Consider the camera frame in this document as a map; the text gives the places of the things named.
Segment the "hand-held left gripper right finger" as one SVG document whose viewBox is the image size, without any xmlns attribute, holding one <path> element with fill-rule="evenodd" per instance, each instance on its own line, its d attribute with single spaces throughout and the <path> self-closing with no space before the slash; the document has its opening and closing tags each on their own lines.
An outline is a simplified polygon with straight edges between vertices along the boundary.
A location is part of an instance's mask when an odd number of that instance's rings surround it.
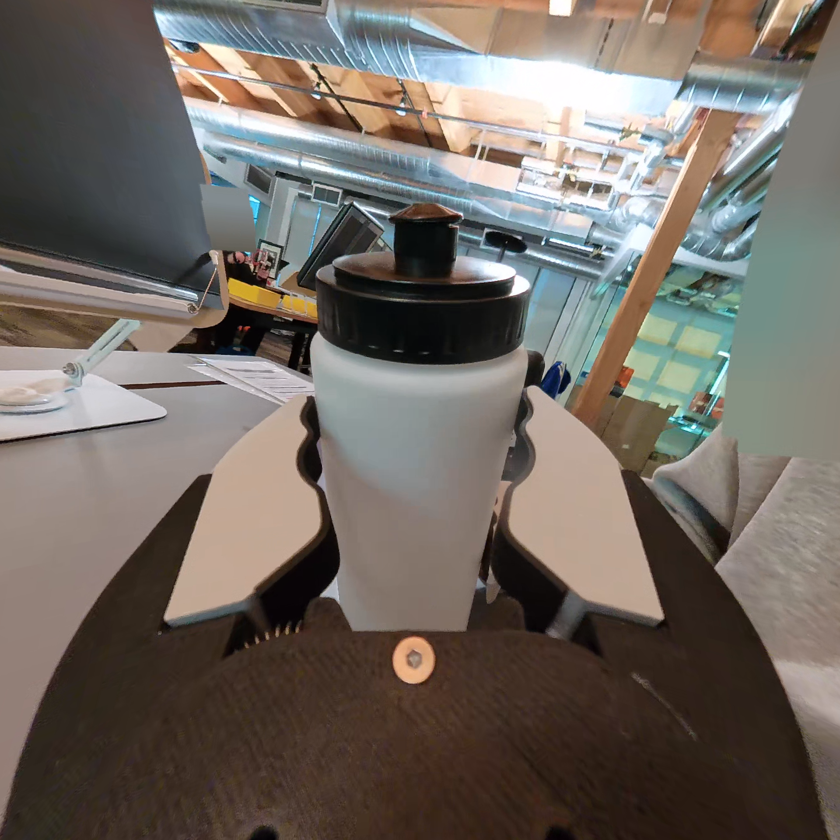
<svg viewBox="0 0 840 840">
<path fill-rule="evenodd" d="M 536 385 L 520 405 L 516 474 L 497 520 L 492 573 L 526 625 L 602 615 L 665 619 L 615 457 Z"/>
</svg>

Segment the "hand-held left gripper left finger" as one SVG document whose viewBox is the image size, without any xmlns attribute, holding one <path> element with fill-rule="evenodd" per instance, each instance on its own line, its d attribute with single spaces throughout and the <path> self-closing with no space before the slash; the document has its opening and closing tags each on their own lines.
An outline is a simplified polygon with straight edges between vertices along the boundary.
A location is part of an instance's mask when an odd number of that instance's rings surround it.
<svg viewBox="0 0 840 840">
<path fill-rule="evenodd" d="M 181 627 L 243 614 L 294 627 L 339 569 L 312 395 L 280 406 L 213 470 L 163 620 Z"/>
</svg>

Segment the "white squeeze bottle black cap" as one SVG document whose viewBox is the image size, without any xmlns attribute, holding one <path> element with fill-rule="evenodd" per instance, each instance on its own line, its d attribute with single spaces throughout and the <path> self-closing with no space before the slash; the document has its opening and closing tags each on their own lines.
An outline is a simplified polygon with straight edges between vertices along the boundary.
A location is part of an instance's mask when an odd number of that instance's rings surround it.
<svg viewBox="0 0 840 840">
<path fill-rule="evenodd" d="M 467 629 L 529 357 L 531 286 L 458 256 L 460 213 L 317 274 L 310 361 L 339 604 L 356 632 Z"/>
</svg>

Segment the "brown cardboard box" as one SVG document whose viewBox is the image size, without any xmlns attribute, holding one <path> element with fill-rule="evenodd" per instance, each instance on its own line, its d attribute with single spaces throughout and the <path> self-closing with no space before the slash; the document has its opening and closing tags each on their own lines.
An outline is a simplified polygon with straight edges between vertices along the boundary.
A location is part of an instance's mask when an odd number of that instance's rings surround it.
<svg viewBox="0 0 840 840">
<path fill-rule="evenodd" d="M 623 469 L 640 473 L 659 436 L 679 406 L 621 396 L 601 434 L 601 441 Z"/>
</svg>

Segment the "printed paper sheet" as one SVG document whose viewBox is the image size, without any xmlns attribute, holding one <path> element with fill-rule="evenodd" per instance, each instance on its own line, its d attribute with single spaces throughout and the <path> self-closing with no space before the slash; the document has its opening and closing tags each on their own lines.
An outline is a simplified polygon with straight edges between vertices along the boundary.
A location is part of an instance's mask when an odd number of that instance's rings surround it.
<svg viewBox="0 0 840 840">
<path fill-rule="evenodd" d="M 191 370 L 277 405 L 298 396 L 314 396 L 312 382 L 269 360 L 225 356 L 199 358 Z"/>
</svg>

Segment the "white laptop stand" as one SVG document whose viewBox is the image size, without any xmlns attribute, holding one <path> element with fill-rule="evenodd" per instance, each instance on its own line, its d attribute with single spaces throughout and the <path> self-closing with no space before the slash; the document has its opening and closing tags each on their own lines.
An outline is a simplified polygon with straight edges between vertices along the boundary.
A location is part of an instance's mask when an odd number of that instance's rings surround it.
<svg viewBox="0 0 840 840">
<path fill-rule="evenodd" d="M 162 419 L 163 407 L 94 370 L 145 322 L 192 327 L 207 292 L 3 246 L 2 302 L 116 316 L 85 352 L 56 370 L 2 370 L 2 442 Z"/>
</svg>

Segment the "yellow plastic bin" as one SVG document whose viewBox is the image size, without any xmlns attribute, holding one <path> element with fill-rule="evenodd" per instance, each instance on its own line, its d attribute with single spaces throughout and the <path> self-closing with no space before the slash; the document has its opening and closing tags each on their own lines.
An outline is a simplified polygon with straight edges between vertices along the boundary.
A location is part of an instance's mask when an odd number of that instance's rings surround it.
<svg viewBox="0 0 840 840">
<path fill-rule="evenodd" d="M 314 297 L 282 287 L 266 288 L 249 285 L 240 280 L 227 281 L 229 303 L 252 312 L 276 318 L 316 323 L 318 304 Z"/>
</svg>

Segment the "black computer monitor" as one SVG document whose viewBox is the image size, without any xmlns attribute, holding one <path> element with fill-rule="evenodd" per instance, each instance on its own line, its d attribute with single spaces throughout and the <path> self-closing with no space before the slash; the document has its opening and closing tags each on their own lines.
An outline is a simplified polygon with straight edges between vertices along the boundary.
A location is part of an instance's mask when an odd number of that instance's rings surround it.
<svg viewBox="0 0 840 840">
<path fill-rule="evenodd" d="M 297 285 L 304 290 L 315 291 L 321 268 L 330 266 L 341 257 L 369 252 L 384 232 L 383 226 L 357 203 L 342 205 L 299 269 Z"/>
</svg>

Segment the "black board plywood edge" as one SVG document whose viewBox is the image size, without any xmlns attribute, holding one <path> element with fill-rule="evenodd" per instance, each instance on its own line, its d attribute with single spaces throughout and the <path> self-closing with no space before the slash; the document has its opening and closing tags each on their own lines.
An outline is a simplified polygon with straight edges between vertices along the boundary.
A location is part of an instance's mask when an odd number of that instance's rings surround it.
<svg viewBox="0 0 840 840">
<path fill-rule="evenodd" d="M 152 2 L 1 2 L 2 305 L 224 317 L 203 158 Z"/>
</svg>

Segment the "wooden post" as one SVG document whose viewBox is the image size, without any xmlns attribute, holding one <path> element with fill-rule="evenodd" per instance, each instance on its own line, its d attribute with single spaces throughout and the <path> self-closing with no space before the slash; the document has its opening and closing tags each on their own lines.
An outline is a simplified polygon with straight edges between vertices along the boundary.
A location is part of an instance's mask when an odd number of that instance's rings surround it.
<svg viewBox="0 0 840 840">
<path fill-rule="evenodd" d="M 741 114 L 736 112 L 710 110 L 700 126 L 574 404 L 573 415 L 591 431 L 595 430 L 606 398 L 633 348 L 656 292 L 688 232 L 700 199 L 729 146 L 740 118 Z"/>
</svg>

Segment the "silver ventilation duct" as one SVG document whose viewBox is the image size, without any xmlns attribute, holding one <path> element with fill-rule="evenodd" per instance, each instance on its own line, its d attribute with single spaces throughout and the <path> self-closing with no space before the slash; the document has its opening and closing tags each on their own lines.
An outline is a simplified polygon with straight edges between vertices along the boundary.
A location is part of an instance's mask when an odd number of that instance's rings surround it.
<svg viewBox="0 0 840 840">
<path fill-rule="evenodd" d="M 478 88 L 530 72 L 584 72 L 667 82 L 686 74 L 700 42 L 699 12 L 661 18 L 569 17 L 454 2 L 157 1 L 170 40 Z"/>
<path fill-rule="evenodd" d="M 191 124 L 207 133 L 307 154 L 378 175 L 404 176 L 427 186 L 454 188 L 487 199 L 524 202 L 539 209 L 611 213 L 630 199 L 599 172 L 578 171 L 554 181 L 527 167 L 478 160 L 412 143 L 318 126 L 267 112 L 184 97 Z"/>
</svg>

